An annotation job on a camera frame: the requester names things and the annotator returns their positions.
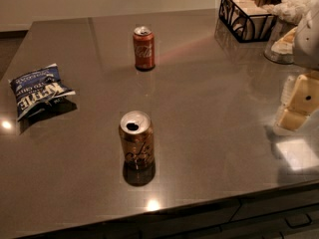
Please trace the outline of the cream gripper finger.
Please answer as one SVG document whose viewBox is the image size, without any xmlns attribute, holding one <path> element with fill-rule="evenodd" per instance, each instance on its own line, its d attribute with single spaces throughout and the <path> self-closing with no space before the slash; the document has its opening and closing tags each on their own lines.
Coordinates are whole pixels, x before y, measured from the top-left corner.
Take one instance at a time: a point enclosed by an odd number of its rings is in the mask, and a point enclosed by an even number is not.
<svg viewBox="0 0 319 239">
<path fill-rule="evenodd" d="M 275 125 L 289 131 L 302 127 L 319 109 L 319 73 L 289 76 L 284 84 Z"/>
</svg>

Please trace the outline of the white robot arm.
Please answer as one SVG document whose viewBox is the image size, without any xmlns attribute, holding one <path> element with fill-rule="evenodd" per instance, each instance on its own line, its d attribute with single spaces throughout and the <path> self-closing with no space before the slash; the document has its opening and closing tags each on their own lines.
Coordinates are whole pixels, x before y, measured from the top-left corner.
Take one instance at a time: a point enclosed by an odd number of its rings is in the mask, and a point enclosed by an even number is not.
<svg viewBox="0 0 319 239">
<path fill-rule="evenodd" d="M 293 58 L 296 65 L 308 72 L 285 82 L 273 127 L 279 135 L 294 133 L 319 109 L 319 0 L 315 0 L 297 26 Z"/>
</svg>

